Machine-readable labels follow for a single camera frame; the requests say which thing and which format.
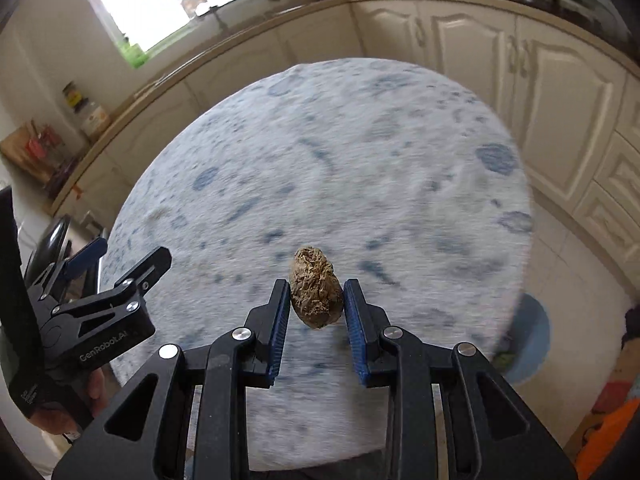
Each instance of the countertop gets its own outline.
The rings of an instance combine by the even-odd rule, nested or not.
[[[105,134],[88,150],[78,166],[69,177],[68,181],[60,191],[56,199],[46,206],[46,211],[50,215],[55,215],[65,198],[69,195],[72,187],[78,182],[82,174],[89,165],[100,155],[105,147],[118,135],[122,129],[129,124],[145,107],[160,97],[166,90],[187,77],[211,59],[219,56],[223,52],[237,46],[267,30],[278,27],[291,20],[295,20],[312,12],[327,9],[329,7],[367,0],[322,0],[311,4],[296,6],[287,11],[280,12],[269,19],[263,19],[241,32],[231,37],[221,40],[219,43],[206,48],[194,56],[182,66],[159,77],[155,82],[146,86],[143,91],[136,94],[135,98],[129,100],[124,110],[114,119],[112,125]],[[528,16],[540,22],[548,23],[553,27],[560,28],[565,32],[593,45],[604,54],[612,57],[623,65],[634,76],[640,78],[640,55],[637,45],[624,37],[618,30],[605,30],[584,17],[577,11],[572,11],[567,6],[559,5],[554,0],[448,0],[454,2],[466,2],[480,6],[493,7],[496,9],[514,12],[519,15]]]

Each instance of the silver rivet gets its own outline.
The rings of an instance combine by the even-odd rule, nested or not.
[[[460,343],[458,345],[458,353],[471,357],[472,355],[476,355],[476,347],[471,343]]]
[[[176,345],[164,345],[158,350],[162,359],[171,359],[178,355],[178,347]]]
[[[388,326],[384,329],[383,334],[388,339],[400,339],[402,337],[402,329],[397,326]]]
[[[249,339],[251,337],[251,330],[244,326],[241,326],[240,328],[236,328],[231,335],[238,341],[244,341],[245,339]]]

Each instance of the pine cone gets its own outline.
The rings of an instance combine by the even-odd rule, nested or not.
[[[289,285],[293,310],[307,326],[322,328],[340,319],[342,289],[334,266],[320,249],[305,246],[296,251]]]

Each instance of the white cabinet door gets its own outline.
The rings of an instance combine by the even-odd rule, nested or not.
[[[417,0],[376,0],[351,4],[367,57],[427,66],[426,32]]]
[[[133,185],[164,147],[199,115],[200,107],[189,89],[178,83],[125,126],[106,153]]]
[[[103,227],[111,229],[131,189],[120,168],[102,152],[82,174],[57,214],[71,215],[80,222],[91,211]]]
[[[640,81],[631,74],[626,76],[616,130],[640,151]]]
[[[599,50],[518,17],[513,133],[531,183],[572,213],[602,159],[625,70]]]
[[[274,30],[244,41],[185,79],[202,111],[264,77],[290,66]]]
[[[640,223],[640,153],[613,132],[596,181]]]
[[[591,182],[574,218],[640,286],[640,226],[598,184]]]
[[[276,34],[291,64],[362,56],[347,4],[285,23]]]
[[[489,7],[424,0],[428,66],[474,92],[507,126],[516,71],[516,17]]]

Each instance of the bottle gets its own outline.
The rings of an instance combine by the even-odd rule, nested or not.
[[[130,44],[127,36],[120,44],[120,53],[133,68],[138,68],[149,60],[149,55],[140,48],[139,44]]]
[[[73,108],[76,120],[88,139],[95,142],[111,124],[111,118],[99,104],[83,97],[72,81],[63,89],[66,103]]]

